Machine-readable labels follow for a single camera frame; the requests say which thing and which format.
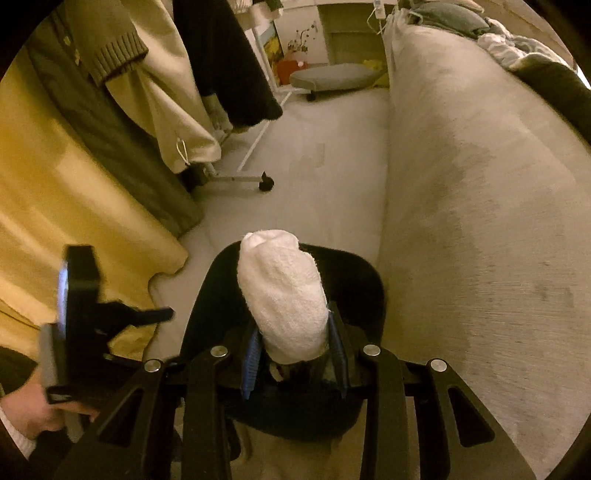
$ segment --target white towel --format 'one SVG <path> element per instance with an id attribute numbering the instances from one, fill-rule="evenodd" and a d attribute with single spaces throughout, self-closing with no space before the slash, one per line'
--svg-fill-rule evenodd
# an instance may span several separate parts
<path id="1" fill-rule="evenodd" d="M 238 284 L 274 362 L 309 361 L 326 351 L 329 311 L 320 273 L 294 235 L 283 230 L 247 234 L 240 246 Z"/>

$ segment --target metal bolt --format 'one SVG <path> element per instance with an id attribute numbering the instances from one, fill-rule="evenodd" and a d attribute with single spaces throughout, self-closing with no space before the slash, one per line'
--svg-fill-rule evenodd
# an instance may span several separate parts
<path id="1" fill-rule="evenodd" d="M 377 345 L 370 343 L 369 345 L 365 345 L 363 347 L 363 352 L 365 353 L 365 355 L 378 356 L 382 351 Z"/>
<path id="2" fill-rule="evenodd" d="M 153 359 L 144 363 L 144 370 L 150 374 L 156 373 L 160 368 L 162 368 L 162 362 L 160 360 Z"/>
<path id="3" fill-rule="evenodd" d="M 215 346 L 212 348 L 211 354 L 212 354 L 212 356 L 214 356 L 216 358 L 221 358 L 221 357 L 226 356 L 228 354 L 228 349 L 226 347 L 224 347 L 223 345 L 218 345 L 218 346 Z"/>
<path id="4" fill-rule="evenodd" d="M 439 360 L 436 358 L 435 360 L 431 361 L 431 368 L 434 369 L 436 372 L 444 372 L 447 370 L 447 363 L 443 360 Z"/>

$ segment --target white sleeve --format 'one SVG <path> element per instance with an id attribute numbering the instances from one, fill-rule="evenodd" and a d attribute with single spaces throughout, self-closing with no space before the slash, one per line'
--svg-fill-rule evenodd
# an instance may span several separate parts
<path id="1" fill-rule="evenodd" d="M 37 446 L 37 442 L 35 440 L 30 440 L 25 437 L 21 432 L 19 432 L 8 420 L 6 414 L 4 413 L 2 407 L 0 407 L 0 421 L 4 424 L 8 434 L 12 438 L 12 441 L 16 444 L 18 449 L 21 453 L 25 456 L 25 458 L 29 458 L 35 450 Z"/>

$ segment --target white cabinet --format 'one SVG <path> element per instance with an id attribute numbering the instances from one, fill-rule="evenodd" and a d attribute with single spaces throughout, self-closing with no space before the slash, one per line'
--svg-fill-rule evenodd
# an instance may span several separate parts
<path id="1" fill-rule="evenodd" d="M 322 22 L 313 0 L 284 0 L 283 3 L 285 10 L 275 20 L 275 27 L 285 58 L 308 64 L 328 63 Z"/>

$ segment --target painting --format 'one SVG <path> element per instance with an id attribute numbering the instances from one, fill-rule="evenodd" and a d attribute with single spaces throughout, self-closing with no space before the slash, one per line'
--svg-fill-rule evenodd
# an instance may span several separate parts
<path id="1" fill-rule="evenodd" d="M 269 60 L 269 65 L 273 70 L 273 75 L 277 85 L 280 84 L 279 75 L 277 73 L 277 64 L 285 58 L 283 48 L 281 48 L 281 42 L 279 41 L 279 35 L 275 24 L 271 22 L 271 25 L 267 30 L 261 34 L 262 44 L 265 46 L 265 53 Z"/>

